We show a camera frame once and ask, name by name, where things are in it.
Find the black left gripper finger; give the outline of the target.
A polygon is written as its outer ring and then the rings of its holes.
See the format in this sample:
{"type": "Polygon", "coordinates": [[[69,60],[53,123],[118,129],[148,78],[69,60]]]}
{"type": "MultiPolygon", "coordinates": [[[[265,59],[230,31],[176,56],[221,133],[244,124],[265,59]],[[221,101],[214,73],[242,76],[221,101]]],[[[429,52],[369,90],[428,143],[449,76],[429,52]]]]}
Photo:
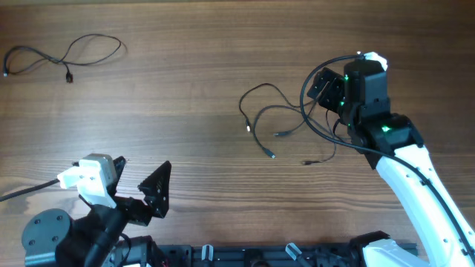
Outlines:
{"type": "Polygon", "coordinates": [[[165,161],[137,187],[144,193],[144,201],[153,217],[164,218],[169,210],[169,182],[171,163],[165,161]]]}
{"type": "Polygon", "coordinates": [[[126,159],[124,156],[119,156],[113,160],[114,170],[116,173],[116,177],[114,178],[114,185],[117,185],[119,182],[120,177],[122,176],[122,172],[124,171],[126,165],[126,159]]]}

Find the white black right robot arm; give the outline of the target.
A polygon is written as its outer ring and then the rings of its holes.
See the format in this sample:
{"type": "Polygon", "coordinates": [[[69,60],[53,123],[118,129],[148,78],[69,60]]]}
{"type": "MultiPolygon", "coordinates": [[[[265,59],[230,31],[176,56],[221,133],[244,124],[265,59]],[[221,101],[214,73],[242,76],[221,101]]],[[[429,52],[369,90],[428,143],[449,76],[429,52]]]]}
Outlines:
{"type": "Polygon", "coordinates": [[[315,133],[366,157],[399,199],[429,258],[421,260],[375,231],[350,241],[350,265],[473,266],[474,230],[438,177],[415,125],[390,110],[386,60],[369,53],[343,59],[343,74],[331,71],[326,62],[317,66],[300,96],[337,113],[351,141],[315,133]]]}

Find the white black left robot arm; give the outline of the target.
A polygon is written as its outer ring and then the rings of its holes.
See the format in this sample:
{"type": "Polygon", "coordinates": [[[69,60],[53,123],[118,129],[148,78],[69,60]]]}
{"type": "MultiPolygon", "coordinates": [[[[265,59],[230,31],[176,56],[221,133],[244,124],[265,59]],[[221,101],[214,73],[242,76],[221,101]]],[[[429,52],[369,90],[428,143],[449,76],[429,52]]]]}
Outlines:
{"type": "Polygon", "coordinates": [[[90,208],[73,219],[58,208],[37,214],[24,228],[26,266],[165,266],[167,257],[150,236],[128,237],[128,224],[147,226],[169,209],[171,163],[164,162],[137,187],[138,200],[117,195],[126,160],[89,154],[58,174],[61,188],[76,188],[90,208]]]}

